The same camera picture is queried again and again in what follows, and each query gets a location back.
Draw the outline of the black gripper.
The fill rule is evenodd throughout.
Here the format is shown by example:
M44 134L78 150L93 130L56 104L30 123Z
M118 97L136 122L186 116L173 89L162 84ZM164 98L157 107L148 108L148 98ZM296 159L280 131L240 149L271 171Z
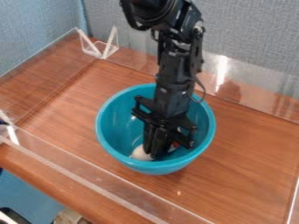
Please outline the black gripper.
M132 115L144 123L144 152L157 159L173 142L185 148L193 146L197 127L186 116L194 86L190 70L162 63L154 81L153 98L134 97Z

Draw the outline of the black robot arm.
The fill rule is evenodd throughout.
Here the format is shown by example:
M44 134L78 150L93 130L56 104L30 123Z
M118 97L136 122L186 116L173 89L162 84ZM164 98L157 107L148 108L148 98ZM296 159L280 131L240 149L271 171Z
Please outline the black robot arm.
M149 31L157 42L158 72L153 98L134 97L132 114L144 122L140 151L157 159L176 145L193 147L197 127L186 116L192 92L201 84L201 12L192 0L118 0L125 20L138 31Z

